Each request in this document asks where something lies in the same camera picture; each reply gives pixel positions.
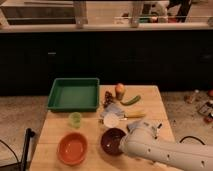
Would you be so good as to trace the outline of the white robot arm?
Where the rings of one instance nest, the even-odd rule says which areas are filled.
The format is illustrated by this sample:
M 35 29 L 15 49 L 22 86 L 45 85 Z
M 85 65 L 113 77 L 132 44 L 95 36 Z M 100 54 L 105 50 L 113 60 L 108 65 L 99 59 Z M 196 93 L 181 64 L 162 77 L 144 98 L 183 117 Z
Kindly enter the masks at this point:
M 152 122 L 140 120 L 124 136 L 119 149 L 127 156 L 141 157 L 183 171 L 213 171 L 213 146 L 176 143 L 157 137 Z

